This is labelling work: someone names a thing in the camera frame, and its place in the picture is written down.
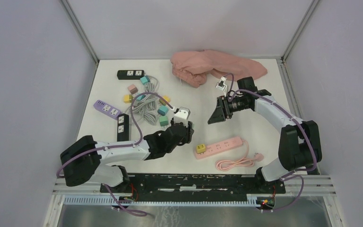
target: yellow block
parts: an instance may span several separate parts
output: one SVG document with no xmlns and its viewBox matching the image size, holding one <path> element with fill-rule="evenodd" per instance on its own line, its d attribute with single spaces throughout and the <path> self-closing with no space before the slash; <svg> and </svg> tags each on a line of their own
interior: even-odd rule
<svg viewBox="0 0 363 227">
<path fill-rule="evenodd" d="M 132 95 L 125 95 L 125 96 L 123 96 L 123 102 L 124 103 L 131 103 L 132 100 L 133 100 L 133 96 Z"/>
<path fill-rule="evenodd" d="M 197 154 L 204 153 L 207 149 L 205 148 L 205 144 L 200 144 L 197 146 Z"/>
<path fill-rule="evenodd" d="M 168 96 L 163 96 L 164 100 L 166 100 L 167 102 L 170 102 L 170 98 Z M 162 104 L 162 105 L 166 105 L 166 103 L 160 99 L 159 102 Z"/>
</svg>

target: pink towel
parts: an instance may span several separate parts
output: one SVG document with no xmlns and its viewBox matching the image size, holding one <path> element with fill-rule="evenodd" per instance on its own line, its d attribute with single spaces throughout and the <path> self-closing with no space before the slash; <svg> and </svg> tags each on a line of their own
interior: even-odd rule
<svg viewBox="0 0 363 227">
<path fill-rule="evenodd" d="M 207 81 L 207 73 L 221 78 L 231 72 L 234 80 L 244 77 L 258 79 L 268 73 L 257 61 L 213 50 L 177 52 L 170 61 L 173 75 L 195 88 Z"/>
</svg>

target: pink power cord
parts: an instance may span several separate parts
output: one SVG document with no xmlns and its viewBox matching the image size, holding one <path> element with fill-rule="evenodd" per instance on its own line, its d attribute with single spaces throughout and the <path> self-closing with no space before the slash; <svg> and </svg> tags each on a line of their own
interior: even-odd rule
<svg viewBox="0 0 363 227">
<path fill-rule="evenodd" d="M 249 151 L 249 146 L 248 146 L 248 142 L 246 140 L 243 140 L 243 142 L 245 143 L 245 145 L 247 145 L 247 151 L 245 152 L 245 155 L 235 161 L 231 161 L 231 160 L 219 160 L 216 162 L 216 168 L 220 171 L 228 171 L 231 168 L 234 168 L 236 166 L 244 166 L 244 167 L 253 167 L 255 165 L 254 161 L 260 162 L 264 159 L 264 156 L 262 154 L 256 153 L 254 158 L 248 158 L 248 151 Z"/>
</svg>

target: red wire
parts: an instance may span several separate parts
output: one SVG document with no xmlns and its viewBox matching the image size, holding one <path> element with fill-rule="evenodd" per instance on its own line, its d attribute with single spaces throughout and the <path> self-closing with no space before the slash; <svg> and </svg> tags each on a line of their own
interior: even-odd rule
<svg viewBox="0 0 363 227">
<path fill-rule="evenodd" d="M 133 198 L 134 186 L 133 186 L 133 184 L 132 184 L 132 183 L 131 183 L 130 185 L 131 185 L 131 197 Z"/>
<path fill-rule="evenodd" d="M 137 191 L 137 189 L 135 189 L 135 188 L 133 188 L 135 191 L 136 191 L 136 194 L 137 194 L 137 196 L 136 196 L 136 200 L 134 200 L 134 201 L 137 201 L 138 200 L 138 191 Z"/>
<path fill-rule="evenodd" d="M 275 197 L 275 195 L 276 195 L 276 187 L 275 187 L 275 186 L 273 186 L 273 194 L 272 194 L 271 199 L 273 199 L 273 198 Z"/>
</svg>

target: white wall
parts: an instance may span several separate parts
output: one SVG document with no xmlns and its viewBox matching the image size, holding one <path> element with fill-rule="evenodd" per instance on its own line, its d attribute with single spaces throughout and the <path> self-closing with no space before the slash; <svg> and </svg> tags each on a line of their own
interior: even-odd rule
<svg viewBox="0 0 363 227">
<path fill-rule="evenodd" d="M 0 1 L 0 227 L 42 225 L 93 75 L 59 1 Z"/>
<path fill-rule="evenodd" d="M 281 56 L 311 0 L 69 0 L 100 59 Z"/>
<path fill-rule="evenodd" d="M 304 118 L 320 128 L 348 226 L 363 226 L 363 1 L 321 1 L 287 60 Z"/>
</svg>

